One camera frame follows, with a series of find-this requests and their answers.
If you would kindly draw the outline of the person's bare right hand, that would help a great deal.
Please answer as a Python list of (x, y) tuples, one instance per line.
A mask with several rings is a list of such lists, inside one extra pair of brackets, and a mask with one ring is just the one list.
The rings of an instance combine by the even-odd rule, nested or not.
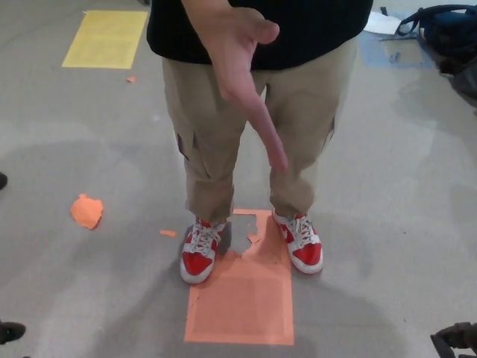
[(241, 111), (258, 133), (272, 168), (286, 170), (288, 158), (270, 113), (258, 94), (251, 63), (256, 47), (272, 43), (278, 24), (228, 1), (183, 1), (183, 7), (212, 62), (223, 98)]

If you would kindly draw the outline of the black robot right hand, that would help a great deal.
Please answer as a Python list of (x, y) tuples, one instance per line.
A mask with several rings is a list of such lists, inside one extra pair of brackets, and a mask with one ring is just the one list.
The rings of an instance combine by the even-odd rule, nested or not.
[[(476, 323), (456, 323), (432, 334), (430, 339), (440, 358), (476, 358)], [(472, 350), (473, 354), (455, 355), (455, 350)]]

